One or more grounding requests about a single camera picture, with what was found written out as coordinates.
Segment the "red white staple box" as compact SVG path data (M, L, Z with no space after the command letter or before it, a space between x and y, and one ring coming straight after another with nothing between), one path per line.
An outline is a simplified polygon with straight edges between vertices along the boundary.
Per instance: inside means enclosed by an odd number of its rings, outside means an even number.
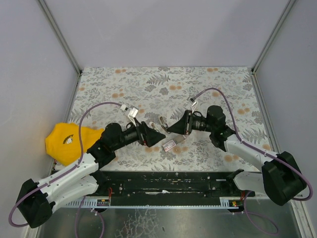
M185 135L178 135L178 136L174 137L173 139L171 139L170 141L166 142L165 144L162 145L164 152L170 151L171 149L176 147L177 144L184 141L186 138L187 138L187 136L185 136Z

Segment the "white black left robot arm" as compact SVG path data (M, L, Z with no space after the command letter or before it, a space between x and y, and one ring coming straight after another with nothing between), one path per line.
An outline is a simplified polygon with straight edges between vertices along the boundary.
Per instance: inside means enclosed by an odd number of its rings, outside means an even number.
M108 124L98 139L78 160L38 182L29 179L20 189L16 207L26 225L37 228L63 205L82 196L95 193L105 178L98 172L115 157L115 151L134 142L152 147L166 136L142 121L129 123L126 130L120 124Z

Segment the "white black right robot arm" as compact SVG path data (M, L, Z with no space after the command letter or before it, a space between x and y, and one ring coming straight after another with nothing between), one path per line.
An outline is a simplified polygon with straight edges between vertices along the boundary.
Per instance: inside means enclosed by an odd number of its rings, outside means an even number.
M294 157L288 153L275 153L242 139L226 124L220 106L210 106L204 117L200 112L186 110L182 118L167 131L190 135L192 131L210 133L212 144L224 152L237 155L256 167L259 172L237 170L232 180L239 190L267 195L277 205L284 205L307 187Z

